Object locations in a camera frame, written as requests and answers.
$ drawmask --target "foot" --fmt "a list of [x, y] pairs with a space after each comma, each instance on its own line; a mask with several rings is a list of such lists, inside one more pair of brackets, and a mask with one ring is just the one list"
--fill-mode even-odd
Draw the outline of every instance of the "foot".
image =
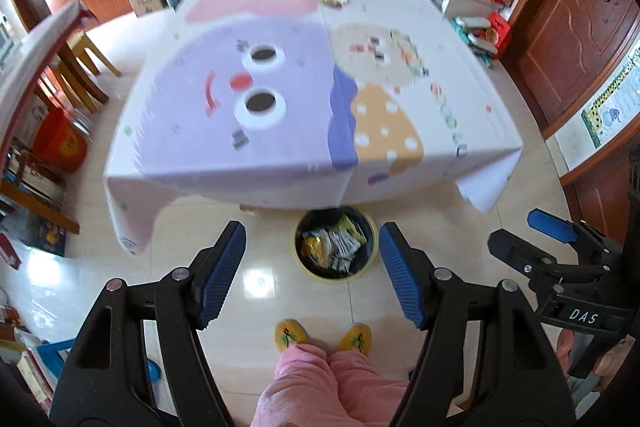
[[298, 321], [282, 321], [276, 326], [276, 347], [279, 352], [283, 352], [292, 344], [308, 344], [309, 337]]
[[354, 324], [342, 337], [338, 351], [356, 349], [368, 355], [371, 349], [371, 329], [364, 324]]

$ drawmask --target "snack package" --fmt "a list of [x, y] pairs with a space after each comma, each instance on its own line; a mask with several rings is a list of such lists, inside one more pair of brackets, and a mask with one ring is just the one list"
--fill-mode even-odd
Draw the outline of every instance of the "snack package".
[[366, 244], [362, 230], [347, 215], [332, 227], [302, 234], [301, 254], [322, 269], [347, 273], [360, 247]]

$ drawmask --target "cartoon print tablecloth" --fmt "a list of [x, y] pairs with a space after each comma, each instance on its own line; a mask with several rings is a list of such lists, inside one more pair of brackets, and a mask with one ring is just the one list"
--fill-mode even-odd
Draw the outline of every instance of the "cartoon print tablecloth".
[[429, 0], [183, 0], [146, 61], [104, 177], [123, 247], [180, 195], [272, 208], [455, 180], [482, 211], [522, 140]]

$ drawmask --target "pink pants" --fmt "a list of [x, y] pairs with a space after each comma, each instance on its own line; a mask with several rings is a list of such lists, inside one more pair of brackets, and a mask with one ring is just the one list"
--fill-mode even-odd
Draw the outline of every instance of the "pink pants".
[[290, 346], [251, 427], [388, 427], [408, 384], [381, 377], [358, 351]]

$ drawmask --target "poster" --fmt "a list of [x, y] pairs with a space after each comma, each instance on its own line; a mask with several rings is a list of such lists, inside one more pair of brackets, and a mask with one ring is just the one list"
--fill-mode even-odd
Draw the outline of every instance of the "poster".
[[580, 113], [596, 149], [640, 113], [640, 40]]

